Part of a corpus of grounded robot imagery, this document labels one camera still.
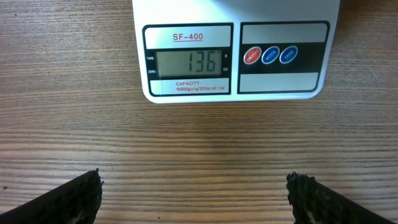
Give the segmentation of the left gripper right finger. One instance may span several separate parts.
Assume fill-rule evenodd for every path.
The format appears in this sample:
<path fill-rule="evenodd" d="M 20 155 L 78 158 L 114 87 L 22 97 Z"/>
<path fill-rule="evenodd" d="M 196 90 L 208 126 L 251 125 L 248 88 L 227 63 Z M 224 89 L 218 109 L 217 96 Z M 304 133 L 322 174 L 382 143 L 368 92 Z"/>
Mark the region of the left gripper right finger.
<path fill-rule="evenodd" d="M 287 175 L 287 196 L 295 224 L 394 224 L 317 182 L 293 172 Z"/>

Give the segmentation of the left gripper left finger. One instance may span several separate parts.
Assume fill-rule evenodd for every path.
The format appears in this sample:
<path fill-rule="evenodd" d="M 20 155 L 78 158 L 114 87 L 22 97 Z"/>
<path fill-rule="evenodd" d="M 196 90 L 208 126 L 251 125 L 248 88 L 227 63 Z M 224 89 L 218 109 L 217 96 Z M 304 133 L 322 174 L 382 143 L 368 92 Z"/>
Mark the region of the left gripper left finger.
<path fill-rule="evenodd" d="M 91 170 L 13 210 L 3 224 L 93 223 L 101 206 L 103 181 Z"/>

